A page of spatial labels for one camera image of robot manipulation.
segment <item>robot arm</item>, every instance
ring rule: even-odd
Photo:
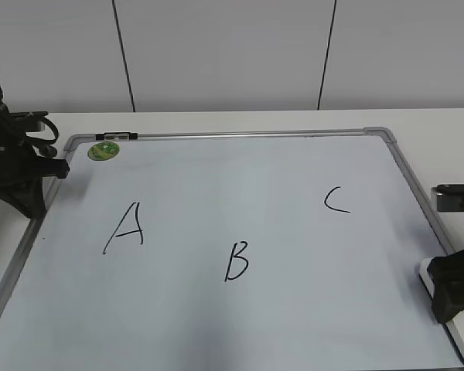
[[[26,217],[39,219],[46,213],[43,177],[64,179],[69,172],[65,160],[53,159],[56,149],[52,145],[59,132],[46,118],[47,112],[11,114],[2,98],[0,87],[0,199]],[[53,139],[26,134],[41,131],[43,125],[53,132]]]

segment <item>black marker writing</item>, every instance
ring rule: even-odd
[[[242,257],[241,256],[241,253],[246,250],[246,247],[247,247],[247,242],[246,241],[241,241],[241,245],[242,248],[236,252],[236,249],[237,249],[237,242],[234,244],[234,247],[232,248],[232,253],[230,253],[230,259],[229,259],[229,265],[227,267],[227,273],[225,274],[225,282],[227,281],[233,281],[233,280],[236,280],[238,279],[240,276],[242,276],[242,274],[247,270],[247,267],[249,267],[249,260],[246,259],[245,257]],[[245,265],[244,265],[244,268],[242,268],[242,271],[237,274],[235,277],[229,277],[229,274],[230,274],[230,266],[232,265],[232,261],[234,259],[240,259],[242,260]]]
[[[325,201],[323,201],[323,203],[325,203],[325,206],[328,207],[330,210],[333,210],[333,211],[340,211],[341,213],[350,213],[350,211],[347,211],[347,210],[342,210],[342,209],[336,209],[335,207],[331,207],[327,201],[328,201],[328,198],[330,197],[330,195],[333,193],[333,191],[335,191],[336,189],[339,189],[340,187],[335,187],[334,189],[330,190],[330,192],[328,192],[328,195],[326,195],[325,197]]]
[[[141,203],[132,203],[129,208],[127,209],[127,211],[125,212],[124,216],[122,217],[121,221],[118,222],[118,225],[117,225],[117,228],[115,228],[114,232],[111,234],[110,236],[110,239],[108,240],[107,244],[105,245],[105,248],[103,249],[103,255],[105,255],[107,253],[107,248],[108,248],[108,245],[110,244],[110,242],[113,240],[114,237],[122,237],[122,236],[127,236],[128,234],[132,234],[132,233],[139,233],[139,236],[141,237],[141,243],[140,245],[142,245],[143,243],[143,236],[142,236],[142,229],[141,229],[141,225],[139,224],[139,205]],[[120,233],[120,234],[116,234],[118,229],[121,227],[122,223],[124,222],[124,219],[125,217],[129,214],[129,211],[131,211],[132,207],[136,205],[136,210],[135,210],[135,221],[136,221],[136,224],[138,225],[138,229],[136,230],[131,230],[130,232],[125,232],[125,233]]]

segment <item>whiteboard frame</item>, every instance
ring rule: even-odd
[[[409,188],[418,201],[421,210],[437,236],[446,254],[455,252],[451,239],[437,212],[433,210],[429,202],[428,194],[419,184],[415,174],[397,145],[397,139],[390,129],[384,127],[368,127],[361,129],[346,130],[313,130],[313,131],[243,131],[243,132],[214,132],[214,133],[182,133],[182,134],[134,134],[128,132],[104,133],[104,134],[75,134],[67,140],[61,158],[70,163],[74,152],[81,143],[102,141],[171,141],[183,139],[211,139],[211,138],[278,138],[278,137],[332,137],[332,136],[364,136],[371,135],[380,137],[387,145],[398,168],[401,170]],[[55,195],[61,185],[59,179],[49,179],[45,184],[47,191],[45,195],[46,209],[48,210],[55,199]],[[5,270],[0,281],[0,317],[12,295],[15,284],[24,268],[29,252],[34,244],[39,229],[43,224],[41,220],[31,220],[22,236],[12,259]],[[464,368],[442,369],[448,371],[463,370]]]

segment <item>round sticker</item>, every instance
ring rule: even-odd
[[[113,141],[103,141],[95,144],[87,152],[87,157],[94,161],[107,161],[118,155],[120,147]]]

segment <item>table surface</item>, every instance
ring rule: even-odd
[[[179,112],[51,114],[63,149],[73,134],[132,131],[146,134],[291,131],[384,126],[429,190],[440,183],[464,182],[464,109],[374,111]],[[442,214],[457,250],[464,247],[464,213]],[[29,220],[0,201],[0,280]]]

